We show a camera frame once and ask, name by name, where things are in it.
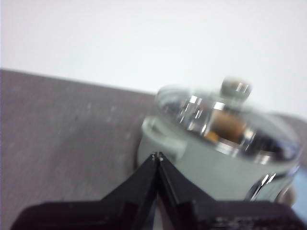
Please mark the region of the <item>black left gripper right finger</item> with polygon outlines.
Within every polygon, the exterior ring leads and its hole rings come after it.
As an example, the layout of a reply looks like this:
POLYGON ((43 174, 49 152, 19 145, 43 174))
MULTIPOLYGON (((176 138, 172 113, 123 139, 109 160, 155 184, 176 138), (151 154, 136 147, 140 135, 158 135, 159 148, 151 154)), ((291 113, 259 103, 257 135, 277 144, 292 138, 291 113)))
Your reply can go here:
POLYGON ((158 192, 176 230, 297 230, 288 206, 269 201, 218 201, 157 153, 158 192))

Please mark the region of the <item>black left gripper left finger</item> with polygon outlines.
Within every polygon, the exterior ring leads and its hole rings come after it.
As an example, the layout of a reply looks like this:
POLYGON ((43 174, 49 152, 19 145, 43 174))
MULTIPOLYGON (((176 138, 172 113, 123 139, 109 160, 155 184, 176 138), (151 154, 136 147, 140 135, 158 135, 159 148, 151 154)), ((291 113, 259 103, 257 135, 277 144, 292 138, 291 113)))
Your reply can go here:
POLYGON ((13 230, 140 230, 156 198, 157 153, 96 201, 46 202, 25 208, 13 230))

